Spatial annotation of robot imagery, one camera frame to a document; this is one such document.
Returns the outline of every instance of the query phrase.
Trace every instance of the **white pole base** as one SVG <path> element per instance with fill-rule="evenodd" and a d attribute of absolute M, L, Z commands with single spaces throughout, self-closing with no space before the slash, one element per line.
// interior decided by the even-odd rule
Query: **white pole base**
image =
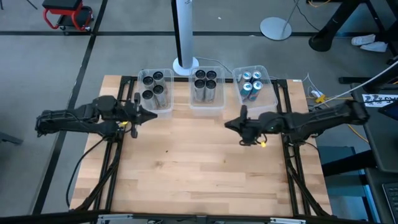
<path fill-rule="evenodd" d="M 176 58 L 173 62 L 173 69 L 175 73 L 181 76 L 189 76 L 191 74 L 192 68 L 195 68 L 197 66 L 199 66 L 199 62 L 198 59 L 196 59 L 195 57 L 192 58 L 192 67 L 190 68 L 181 67 L 180 64 L 178 63 L 178 58 Z"/>
<path fill-rule="evenodd" d="M 264 36 L 271 40 L 284 40 L 292 35 L 292 27 L 288 23 L 284 30 L 286 20 L 278 17 L 265 18 L 260 23 L 260 30 Z"/>

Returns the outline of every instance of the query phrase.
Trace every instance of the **wooden table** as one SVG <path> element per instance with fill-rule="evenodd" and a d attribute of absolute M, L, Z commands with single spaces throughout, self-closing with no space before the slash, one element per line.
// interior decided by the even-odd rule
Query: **wooden table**
<path fill-rule="evenodd" d="M 100 95 L 116 97 L 120 79 L 105 76 Z M 293 111 L 307 112 L 301 81 L 288 80 L 288 85 Z M 280 134 L 268 135 L 266 148 L 240 146 L 238 134 L 224 127 L 240 110 L 231 83 L 226 84 L 226 95 L 222 116 L 194 117 L 188 83 L 175 83 L 173 118 L 146 122 L 139 126 L 137 139 L 124 138 L 112 212 L 292 216 Z M 99 140 L 89 134 L 85 150 Z M 83 160 L 71 208 L 79 206 L 98 183 L 105 145 L 101 143 Z M 306 144 L 300 152 L 309 191 L 331 213 L 317 150 Z M 105 186 L 101 208 L 107 192 Z M 303 213 L 297 186 L 296 194 Z"/>

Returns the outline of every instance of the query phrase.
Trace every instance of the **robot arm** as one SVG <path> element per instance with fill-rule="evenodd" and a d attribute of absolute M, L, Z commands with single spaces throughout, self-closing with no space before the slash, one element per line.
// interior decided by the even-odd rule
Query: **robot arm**
<path fill-rule="evenodd" d="M 58 131 L 96 133 L 110 137 L 121 129 L 119 123 L 131 122 L 131 137 L 136 138 L 136 126 L 157 117 L 139 103 L 140 96 L 136 93 L 134 103 L 126 101 L 124 105 L 113 96 L 101 96 L 74 110 L 46 110 L 37 118 L 35 130 L 38 137 Z"/>
<path fill-rule="evenodd" d="M 259 119 L 247 118 L 248 109 L 241 108 L 240 117 L 225 123 L 225 127 L 236 131 L 241 137 L 241 145 L 256 144 L 261 134 L 284 133 L 292 144 L 302 144 L 311 134 L 321 134 L 324 130 L 341 124 L 364 124 L 369 115 L 365 107 L 357 101 L 344 103 L 313 111 L 311 113 L 274 113 L 260 114 Z"/>

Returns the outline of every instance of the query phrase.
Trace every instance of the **plastic container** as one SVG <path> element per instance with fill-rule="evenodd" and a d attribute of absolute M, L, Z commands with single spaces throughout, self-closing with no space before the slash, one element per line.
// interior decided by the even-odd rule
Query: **plastic container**
<path fill-rule="evenodd" d="M 215 97 L 212 102 L 197 101 L 195 99 L 195 73 L 198 70 L 203 70 L 205 73 L 214 71 L 217 77 L 214 79 L 216 82 Z M 199 66 L 191 70 L 189 78 L 190 87 L 190 107 L 194 116 L 219 116 L 225 107 L 225 74 L 224 69 L 217 66 Z"/>
<path fill-rule="evenodd" d="M 162 72 L 163 78 L 165 80 L 165 85 L 167 87 L 166 91 L 166 99 L 167 99 L 167 106 L 164 108 L 158 108 L 155 110 L 150 110 L 149 105 L 146 105 L 146 101 L 142 99 L 142 93 L 147 90 L 144 86 L 142 80 L 145 77 L 153 77 L 155 72 Z M 172 111 L 174 106 L 174 72 L 171 69 L 163 68 L 163 69 L 144 69 L 138 73 L 138 92 L 141 95 L 141 105 L 146 110 L 149 110 L 155 114 L 157 114 L 157 118 L 159 119 L 171 119 L 172 118 Z"/>
<path fill-rule="evenodd" d="M 250 72 L 252 74 L 254 71 L 261 72 L 261 78 L 259 81 L 262 83 L 262 88 L 259 92 L 259 95 L 255 101 L 242 99 L 239 90 L 239 81 L 244 72 Z M 239 102 L 242 105 L 246 105 L 248 107 L 248 112 L 250 114 L 258 115 L 259 113 L 271 111 L 278 105 L 278 99 L 276 98 L 274 87 L 272 86 L 271 80 L 269 79 L 266 68 L 264 68 L 263 66 L 256 65 L 250 67 L 235 68 L 232 71 L 232 76 L 235 92 L 238 96 Z"/>

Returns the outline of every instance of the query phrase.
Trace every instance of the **grey floor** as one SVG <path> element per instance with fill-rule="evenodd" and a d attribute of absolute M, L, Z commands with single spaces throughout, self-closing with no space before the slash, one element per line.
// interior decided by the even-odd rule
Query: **grey floor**
<path fill-rule="evenodd" d="M 0 31 L 51 29 L 42 19 L 41 0 L 3 0 Z M 382 23 L 389 27 L 394 16 L 384 1 L 374 0 Z M 85 0 L 95 15 L 100 0 Z M 259 31 L 265 17 L 287 17 L 293 0 L 194 0 L 195 31 Z M 338 3 L 313 8 L 300 2 L 300 8 L 318 28 L 335 12 Z M 315 32 L 296 10 L 291 25 L 294 32 Z M 168 1 L 112 0 L 108 2 L 100 31 L 172 31 Z M 341 28 L 342 32 L 377 32 L 367 7 L 361 5 Z M 23 145 L 0 144 L 0 216 L 31 212 L 55 135 L 37 138 L 35 118 L 43 110 L 60 110 L 67 105 L 90 37 L 0 35 L 0 130 L 24 140 Z M 195 37 L 195 55 L 222 61 L 229 68 L 263 65 L 269 75 L 303 79 L 307 73 L 328 96 L 348 90 L 340 76 L 372 77 L 387 67 L 387 53 L 365 52 L 350 44 L 349 38 L 336 38 L 328 52 L 308 46 L 308 37 L 272 41 L 265 37 Z M 171 68 L 176 58 L 172 36 L 97 37 L 76 105 L 90 102 L 100 90 L 104 75 L 133 75 L 143 68 Z M 361 127 L 356 129 L 364 135 Z M 86 134 L 68 133 L 57 170 L 44 206 L 44 212 L 67 211 L 65 191 L 73 167 L 82 155 Z M 347 126 L 339 126 L 317 139 L 320 146 L 353 146 L 357 152 L 369 146 Z M 339 217 L 360 219 L 345 212 L 352 207 L 348 198 L 331 197 Z"/>

